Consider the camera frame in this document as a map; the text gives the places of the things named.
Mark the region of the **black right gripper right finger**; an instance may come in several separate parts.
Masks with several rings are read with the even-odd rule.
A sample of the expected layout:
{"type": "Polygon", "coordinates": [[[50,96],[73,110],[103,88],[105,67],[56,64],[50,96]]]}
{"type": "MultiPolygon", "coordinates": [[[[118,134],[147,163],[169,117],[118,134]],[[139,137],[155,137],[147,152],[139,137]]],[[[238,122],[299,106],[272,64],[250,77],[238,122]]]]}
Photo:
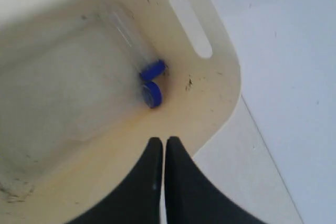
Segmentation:
{"type": "Polygon", "coordinates": [[[167,223],[263,223],[208,180],[177,136],[166,143],[164,193],[167,223]]]}

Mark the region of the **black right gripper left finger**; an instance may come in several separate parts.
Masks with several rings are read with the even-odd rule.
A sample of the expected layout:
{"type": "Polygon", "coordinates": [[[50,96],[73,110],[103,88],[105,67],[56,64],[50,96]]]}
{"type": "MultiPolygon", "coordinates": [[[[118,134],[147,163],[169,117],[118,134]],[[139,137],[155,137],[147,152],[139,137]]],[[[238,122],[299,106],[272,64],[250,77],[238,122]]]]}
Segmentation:
{"type": "Polygon", "coordinates": [[[69,223],[160,223],[162,168],[163,144],[152,137],[123,181],[69,223]]]}

